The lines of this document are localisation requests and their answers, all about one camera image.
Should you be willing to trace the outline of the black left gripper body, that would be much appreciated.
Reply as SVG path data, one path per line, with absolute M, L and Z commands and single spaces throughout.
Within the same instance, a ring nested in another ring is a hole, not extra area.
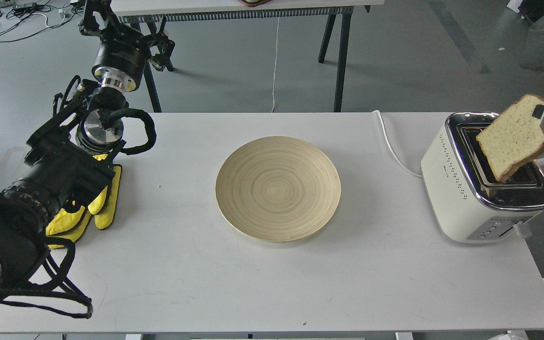
M 115 176 L 109 163 L 71 142 L 34 146 L 25 162 L 29 166 L 25 187 L 48 208 L 62 208 L 66 203 L 88 206 Z

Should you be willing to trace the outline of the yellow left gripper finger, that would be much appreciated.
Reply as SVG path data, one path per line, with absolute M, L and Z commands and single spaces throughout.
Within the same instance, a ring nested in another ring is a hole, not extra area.
M 105 230 L 112 225 L 119 196 L 122 166 L 114 164 L 115 176 L 100 194 L 88 205 L 88 211 L 93 216 L 93 222 L 98 230 Z
M 73 213 L 61 209 L 48 224 L 45 235 L 47 237 L 67 239 L 76 243 L 84 235 L 91 219 L 92 213 L 87 207 L 81 206 L 77 212 Z

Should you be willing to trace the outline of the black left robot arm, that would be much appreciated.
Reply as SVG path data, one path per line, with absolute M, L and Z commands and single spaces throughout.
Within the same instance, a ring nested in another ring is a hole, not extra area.
M 79 31 L 100 39 L 92 68 L 93 80 L 76 76 L 76 91 L 58 94 L 52 117 L 27 141 L 28 171 L 0 191 L 0 304 L 35 307 L 12 297 L 58 298 L 83 305 L 82 313 L 54 307 L 42 310 L 71 318 L 91 318 L 92 300 L 68 278 L 76 252 L 73 241 L 46 234 L 57 213 L 87 207 L 112 187 L 114 158 L 154 147 L 154 121 L 132 109 L 125 93 L 138 90 L 144 71 L 172 70 L 175 47 L 154 19 L 144 35 L 137 23 L 126 25 L 109 0 L 87 0 Z

